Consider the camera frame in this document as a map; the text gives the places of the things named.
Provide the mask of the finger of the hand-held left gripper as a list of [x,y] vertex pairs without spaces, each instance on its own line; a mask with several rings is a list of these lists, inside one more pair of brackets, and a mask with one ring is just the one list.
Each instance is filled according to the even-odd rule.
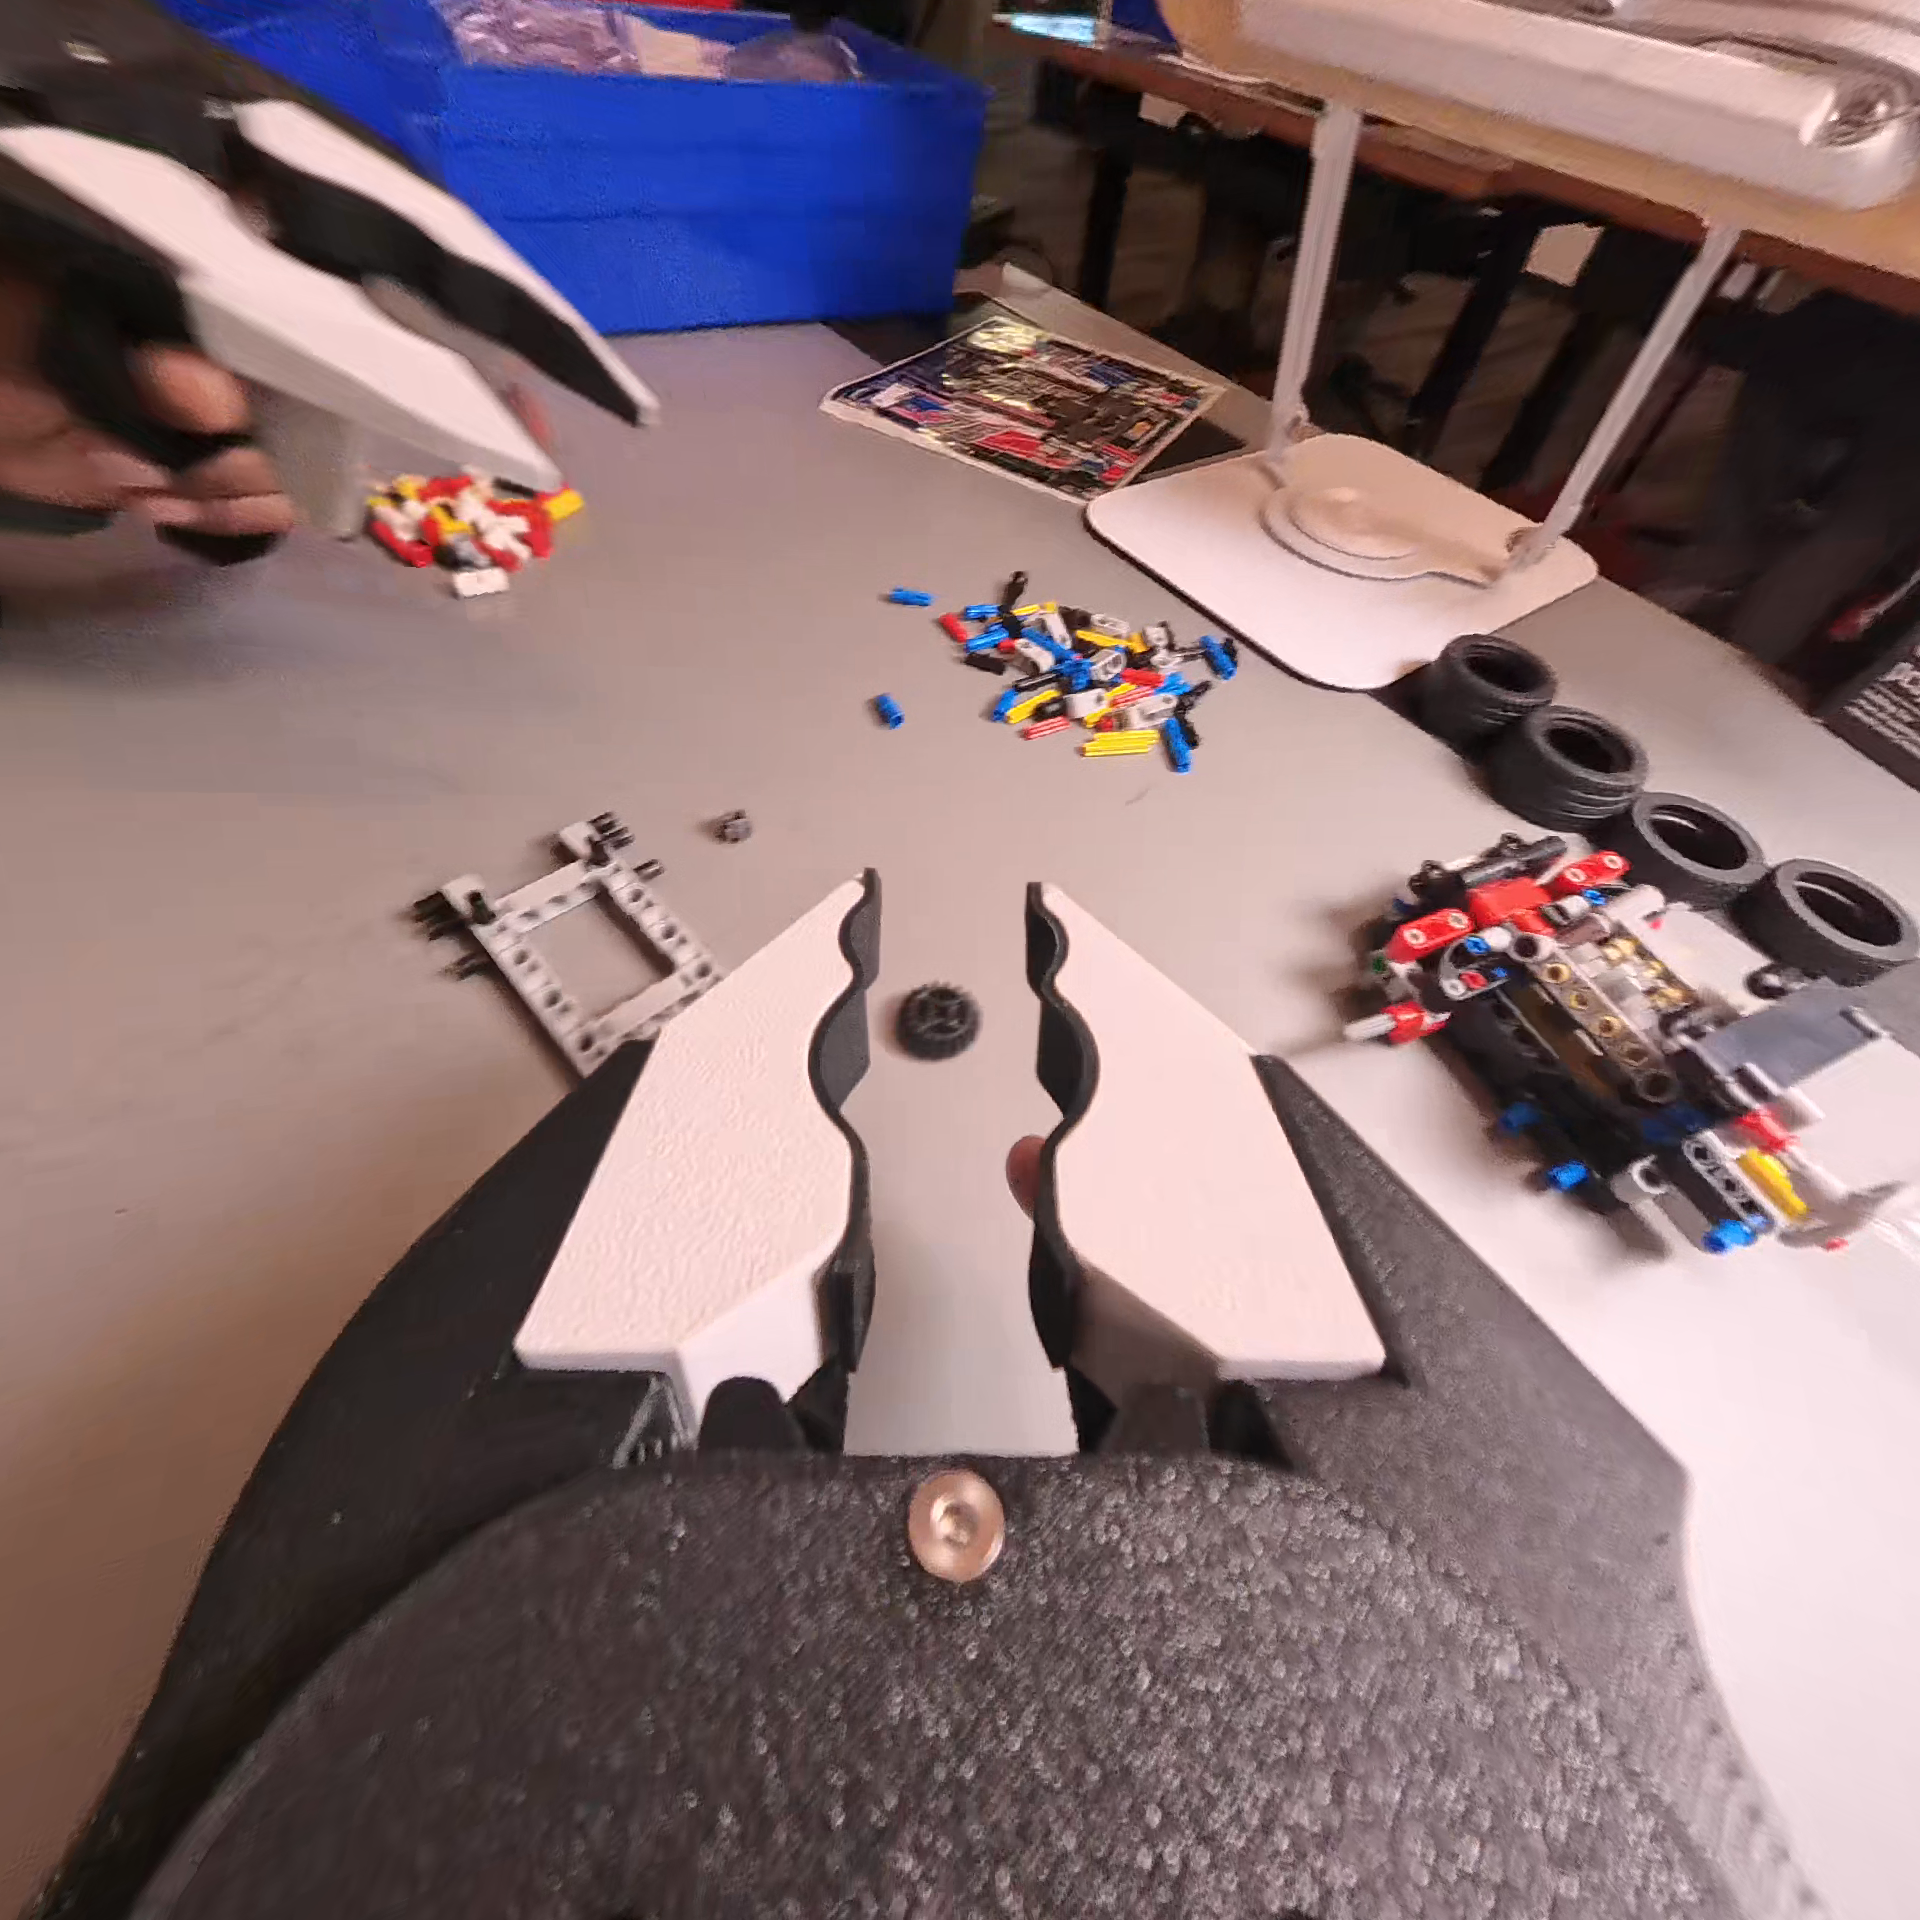
[[230,126],[280,251],[346,285],[388,281],[607,415],[655,423],[655,394],[471,206],[297,100],[237,100]]
[[11,173],[169,267],[194,347],[275,394],[536,493],[559,466],[473,365],[262,239],[226,188],[80,131],[2,134]]

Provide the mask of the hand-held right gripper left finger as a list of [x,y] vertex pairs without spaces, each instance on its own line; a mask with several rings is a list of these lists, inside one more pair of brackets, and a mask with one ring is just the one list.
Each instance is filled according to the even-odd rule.
[[512,1356],[654,1375],[682,1427],[765,1382],[842,1443],[875,1310],[867,1073],[880,885],[867,869],[765,943],[639,1061]]

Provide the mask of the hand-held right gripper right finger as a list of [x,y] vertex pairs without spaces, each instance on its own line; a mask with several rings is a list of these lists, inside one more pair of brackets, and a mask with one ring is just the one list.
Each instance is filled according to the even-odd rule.
[[1110,1408],[1385,1375],[1267,1061],[1065,889],[1031,882],[1020,917],[1054,1106],[1028,1213],[1045,1359]]

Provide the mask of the grey lego frame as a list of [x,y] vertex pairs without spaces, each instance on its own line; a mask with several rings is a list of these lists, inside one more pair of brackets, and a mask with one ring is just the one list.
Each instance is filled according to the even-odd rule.
[[[611,809],[552,831],[556,866],[509,891],[456,875],[412,903],[426,941],[449,941],[447,977],[502,985],[574,1077],[622,1045],[658,1030],[702,1001],[723,962],[665,901],[663,863],[636,855],[636,831]],[[622,997],[592,997],[552,958],[565,924],[599,926],[621,958],[643,965]]]

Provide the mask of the pile of red lego pieces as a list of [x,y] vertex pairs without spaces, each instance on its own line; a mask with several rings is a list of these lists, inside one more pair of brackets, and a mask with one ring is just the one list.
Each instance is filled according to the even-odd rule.
[[477,469],[401,473],[366,493],[361,536],[471,599],[506,595],[524,568],[547,560],[559,529],[577,511],[583,497],[574,487],[536,493]]

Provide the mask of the partly built lego chassis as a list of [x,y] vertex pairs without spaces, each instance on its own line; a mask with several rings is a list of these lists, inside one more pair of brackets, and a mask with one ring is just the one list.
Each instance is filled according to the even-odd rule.
[[1365,931],[1351,1045],[1438,1045],[1543,1189],[1710,1255],[1844,1250],[1916,1182],[1823,1163],[1816,1079],[1890,1051],[1837,985],[1762,958],[1722,909],[1629,889],[1615,852],[1503,836],[1431,860]]

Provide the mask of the pile of mixed lego pins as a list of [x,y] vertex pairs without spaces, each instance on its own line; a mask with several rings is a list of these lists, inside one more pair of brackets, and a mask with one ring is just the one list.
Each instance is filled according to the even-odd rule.
[[1086,764],[1155,761],[1187,778],[1195,710],[1239,671],[1233,635],[1031,596],[1020,571],[996,599],[938,607],[931,622],[946,656],[988,682],[987,725],[1026,743],[1065,740]]

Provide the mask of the black lego tyre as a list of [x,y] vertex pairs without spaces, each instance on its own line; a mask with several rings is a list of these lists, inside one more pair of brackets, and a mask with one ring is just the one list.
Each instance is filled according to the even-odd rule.
[[1726,915],[1762,958],[1837,985],[1867,985],[1916,959],[1914,915],[1823,860],[1771,866]]
[[1536,654],[1505,635],[1453,635],[1418,675],[1411,715],[1460,753],[1478,753],[1557,698],[1557,675]]
[[1641,791],[1586,828],[1596,852],[1625,863],[1629,889],[1655,889],[1668,903],[1722,909],[1758,885],[1765,852],[1734,817],[1675,791]]
[[1482,781],[1509,814],[1536,828],[1596,828],[1644,786],[1636,735],[1586,707],[1548,706],[1509,725],[1482,761]]

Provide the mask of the lego car box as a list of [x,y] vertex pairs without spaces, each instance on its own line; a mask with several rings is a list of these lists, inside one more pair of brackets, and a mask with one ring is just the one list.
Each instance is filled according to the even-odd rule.
[[1812,718],[1916,791],[1916,596],[1882,615],[1864,659],[1812,706]]

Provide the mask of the person's left hand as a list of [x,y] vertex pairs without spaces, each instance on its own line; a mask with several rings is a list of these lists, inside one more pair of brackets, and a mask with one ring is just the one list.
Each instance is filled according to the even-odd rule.
[[194,436],[237,434],[215,461],[169,475],[128,444],[83,423],[43,383],[39,329],[50,294],[2,278],[2,493],[44,506],[141,515],[157,529],[194,536],[287,536],[297,506],[275,463],[252,444],[248,389],[194,348],[146,347],[130,383],[149,418]]

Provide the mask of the crumpled clear bags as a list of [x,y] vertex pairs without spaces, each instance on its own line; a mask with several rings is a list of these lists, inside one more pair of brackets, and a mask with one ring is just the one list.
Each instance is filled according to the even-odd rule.
[[630,3],[433,3],[471,65],[582,78],[839,86],[865,78],[832,3],[791,3],[760,21],[670,27]]

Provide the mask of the blue plastic bin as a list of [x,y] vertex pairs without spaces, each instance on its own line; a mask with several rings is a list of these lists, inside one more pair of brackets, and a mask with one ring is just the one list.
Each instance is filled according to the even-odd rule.
[[852,82],[473,61],[433,3],[169,3],[393,144],[599,334],[946,306],[988,95],[842,27]]

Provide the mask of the shiny sticker sheet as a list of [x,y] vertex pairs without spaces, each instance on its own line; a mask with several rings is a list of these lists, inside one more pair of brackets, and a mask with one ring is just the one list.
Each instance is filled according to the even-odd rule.
[[992,313],[842,383],[821,415],[1086,506],[1140,481],[1222,394],[1215,378]]

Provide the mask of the white book stand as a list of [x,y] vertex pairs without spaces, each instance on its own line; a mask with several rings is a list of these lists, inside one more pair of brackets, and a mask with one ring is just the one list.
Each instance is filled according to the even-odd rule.
[[[1089,531],[1247,645],[1334,688],[1388,685],[1596,581],[1569,537],[1739,239],[1890,272],[1916,208],[1916,3],[1166,3],[1178,50],[1322,104],[1271,427],[1127,491]],[[1338,225],[1367,118],[1700,222],[1543,519],[1309,421]]]

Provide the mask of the brown wooden table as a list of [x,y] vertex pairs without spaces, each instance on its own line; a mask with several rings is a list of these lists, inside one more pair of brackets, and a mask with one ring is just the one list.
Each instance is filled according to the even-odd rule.
[[[996,12],[987,28],[996,53],[1020,53],[1077,78],[1112,86],[1178,109],[1233,134],[1264,134],[1289,147],[1309,144],[1309,109],[1260,86],[1237,86],[1147,53],[1133,41],[1073,41],[1061,18],[1026,21]],[[1424,131],[1381,109],[1367,112],[1359,159],[1388,179],[1450,192],[1453,200],[1548,200],[1590,222],[1611,222],[1694,240],[1707,217],[1739,228],[1739,259],[1789,272],[1808,285],[1844,291],[1893,313],[1916,313],[1916,196],[1864,213],[1787,206],[1753,188],[1662,169],[1648,159],[1599,159],[1548,134],[1524,134],[1505,152],[1456,131]]]

